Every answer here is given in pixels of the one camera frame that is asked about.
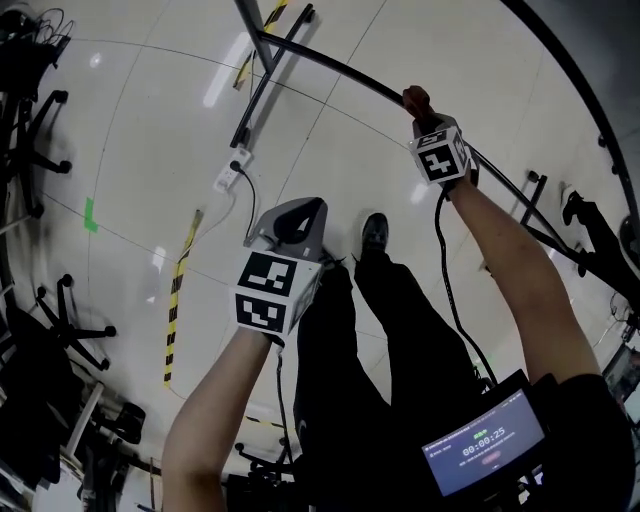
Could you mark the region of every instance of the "digital display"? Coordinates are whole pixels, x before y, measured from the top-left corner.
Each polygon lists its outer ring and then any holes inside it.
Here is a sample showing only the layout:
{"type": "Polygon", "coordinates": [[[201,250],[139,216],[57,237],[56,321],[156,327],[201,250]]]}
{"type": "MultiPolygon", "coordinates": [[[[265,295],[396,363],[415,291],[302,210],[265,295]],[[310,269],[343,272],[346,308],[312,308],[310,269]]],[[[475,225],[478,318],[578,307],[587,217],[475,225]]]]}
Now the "digital display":
{"type": "Polygon", "coordinates": [[[433,443],[422,447],[443,496],[489,476],[544,439],[523,391],[433,443]]]}

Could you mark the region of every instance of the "person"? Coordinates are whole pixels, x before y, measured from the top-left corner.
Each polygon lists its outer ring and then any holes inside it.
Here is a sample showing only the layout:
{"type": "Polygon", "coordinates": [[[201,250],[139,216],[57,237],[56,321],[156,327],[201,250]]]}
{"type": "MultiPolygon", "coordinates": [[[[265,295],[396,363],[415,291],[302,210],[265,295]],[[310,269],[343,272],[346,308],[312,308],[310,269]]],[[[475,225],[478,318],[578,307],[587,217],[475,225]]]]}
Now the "person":
{"type": "MultiPolygon", "coordinates": [[[[575,218],[587,229],[593,251],[581,248],[580,252],[590,268],[599,269],[627,299],[632,310],[640,312],[640,262],[630,218],[622,222],[618,238],[596,203],[585,201],[573,185],[565,182],[560,182],[560,208],[566,226],[575,218]]],[[[586,270],[579,267],[578,272],[584,277],[586,270]]]]}
{"type": "MultiPolygon", "coordinates": [[[[434,114],[421,88],[407,89],[404,100],[418,123],[434,114]]],[[[630,432],[554,265],[468,174],[448,197],[513,314],[530,381],[551,374],[558,383],[548,404],[544,509],[626,510],[635,474],[630,432]]],[[[352,284],[339,262],[300,321],[294,417],[302,455],[294,468],[317,510],[437,509],[421,447],[460,427],[481,393],[460,336],[411,271],[392,262],[388,239],[386,217],[369,217],[355,282],[387,334],[390,405],[358,360],[352,284]]],[[[269,348],[265,335],[238,329],[182,407],[162,461],[165,511],[225,509],[222,471],[269,348]]]]}

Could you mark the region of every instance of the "black cable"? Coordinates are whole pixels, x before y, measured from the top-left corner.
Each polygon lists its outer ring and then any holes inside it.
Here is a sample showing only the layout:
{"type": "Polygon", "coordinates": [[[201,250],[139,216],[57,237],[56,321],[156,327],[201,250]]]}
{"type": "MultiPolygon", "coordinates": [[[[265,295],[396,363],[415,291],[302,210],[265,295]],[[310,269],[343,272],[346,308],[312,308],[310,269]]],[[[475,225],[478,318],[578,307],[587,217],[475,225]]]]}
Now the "black cable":
{"type": "Polygon", "coordinates": [[[442,193],[438,198],[438,203],[436,204],[436,215],[435,215],[436,235],[438,236],[438,241],[440,242],[440,256],[442,258],[442,279],[444,281],[444,287],[447,290],[447,296],[449,297],[449,305],[451,306],[451,313],[453,314],[453,320],[456,324],[456,328],[458,329],[458,332],[462,334],[465,337],[465,339],[471,344],[473,349],[476,351],[476,353],[480,357],[480,360],[482,361],[482,364],[484,365],[485,369],[487,370],[487,374],[489,375],[491,382],[493,382],[493,384],[497,386],[498,380],[496,379],[496,376],[494,375],[493,370],[491,369],[491,366],[489,366],[489,361],[487,361],[487,358],[484,356],[484,353],[482,352],[480,347],[476,344],[475,341],[473,341],[471,336],[467,334],[467,331],[464,330],[464,327],[462,327],[462,323],[460,323],[460,317],[458,316],[458,308],[456,308],[456,302],[453,299],[453,292],[451,291],[451,283],[449,282],[449,270],[447,269],[447,242],[444,239],[444,235],[442,234],[442,229],[440,227],[440,213],[442,212],[442,204],[444,203],[444,200],[447,197],[448,193],[449,193],[449,187],[446,187],[446,186],[443,187],[442,193]]]}
{"type": "Polygon", "coordinates": [[[289,457],[289,463],[293,467],[293,454],[291,453],[291,443],[289,442],[289,431],[287,430],[287,417],[284,412],[284,401],[282,400],[282,347],[278,347],[278,368],[276,369],[276,381],[278,387],[278,403],[280,405],[280,416],[282,416],[282,429],[284,431],[284,449],[289,457]]]}
{"type": "Polygon", "coordinates": [[[240,162],[234,160],[229,164],[229,167],[231,168],[231,170],[236,171],[237,173],[242,174],[245,178],[247,178],[247,181],[251,186],[251,193],[253,194],[253,199],[251,201],[251,220],[249,221],[249,225],[247,226],[247,233],[244,235],[245,239],[247,239],[249,238],[249,234],[251,233],[251,228],[253,227],[253,217],[256,213],[256,189],[254,188],[253,182],[251,181],[251,178],[249,178],[249,175],[244,172],[242,167],[240,167],[240,162]]]}

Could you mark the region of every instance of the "power strip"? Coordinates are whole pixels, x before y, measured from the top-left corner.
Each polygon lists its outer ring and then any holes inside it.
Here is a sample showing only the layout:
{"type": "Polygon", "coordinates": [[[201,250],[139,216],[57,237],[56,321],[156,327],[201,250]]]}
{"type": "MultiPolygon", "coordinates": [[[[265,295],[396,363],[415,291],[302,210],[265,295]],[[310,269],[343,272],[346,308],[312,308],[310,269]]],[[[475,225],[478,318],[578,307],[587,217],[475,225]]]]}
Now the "power strip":
{"type": "Polygon", "coordinates": [[[252,154],[243,148],[237,148],[233,156],[222,168],[222,171],[216,178],[216,181],[213,184],[213,189],[216,192],[220,192],[221,194],[226,194],[231,189],[231,186],[234,184],[238,177],[238,173],[231,168],[231,162],[236,160],[240,167],[244,169],[244,167],[249,163],[249,160],[252,158],[252,154]]]}

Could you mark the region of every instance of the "hazard tape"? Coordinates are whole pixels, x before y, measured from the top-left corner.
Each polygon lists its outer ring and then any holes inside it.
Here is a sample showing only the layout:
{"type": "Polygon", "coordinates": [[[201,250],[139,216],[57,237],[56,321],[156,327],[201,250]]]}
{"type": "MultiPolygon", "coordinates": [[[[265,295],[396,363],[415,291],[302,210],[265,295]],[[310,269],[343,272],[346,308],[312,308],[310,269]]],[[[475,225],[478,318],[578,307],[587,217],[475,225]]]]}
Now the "hazard tape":
{"type": "MultiPolygon", "coordinates": [[[[259,423],[260,425],[265,425],[268,427],[275,427],[275,428],[279,428],[281,430],[284,430],[284,427],[280,424],[280,423],[274,423],[272,421],[264,421],[264,420],[259,420],[258,418],[252,418],[251,416],[245,416],[244,417],[245,420],[251,421],[253,423],[259,423]]],[[[295,429],[287,429],[291,432],[295,432],[295,429]]]]}
{"type": "MultiPolygon", "coordinates": [[[[280,19],[280,16],[282,16],[287,3],[288,0],[280,0],[278,2],[278,5],[276,5],[276,8],[271,11],[271,14],[269,14],[269,16],[267,17],[267,21],[264,22],[264,31],[267,34],[271,34],[271,32],[273,32],[273,28],[275,27],[276,22],[280,19]]],[[[236,76],[235,82],[233,82],[234,89],[237,89],[239,91],[242,88],[242,84],[244,84],[247,79],[247,75],[249,74],[249,63],[251,62],[251,59],[255,58],[256,52],[249,52],[249,55],[247,55],[247,58],[244,60],[244,63],[240,67],[240,71],[238,71],[238,76],[236,76]]]]}
{"type": "Polygon", "coordinates": [[[184,243],[184,249],[182,250],[182,256],[173,268],[173,281],[171,282],[171,298],[169,299],[169,331],[167,332],[167,355],[165,358],[164,366],[164,387],[171,387],[171,368],[173,367],[173,347],[176,343],[176,327],[178,325],[178,292],[182,286],[182,278],[184,272],[187,269],[187,258],[193,245],[193,239],[196,236],[196,231],[202,222],[203,213],[200,210],[196,210],[196,214],[191,223],[191,229],[189,229],[189,236],[184,243]]]}

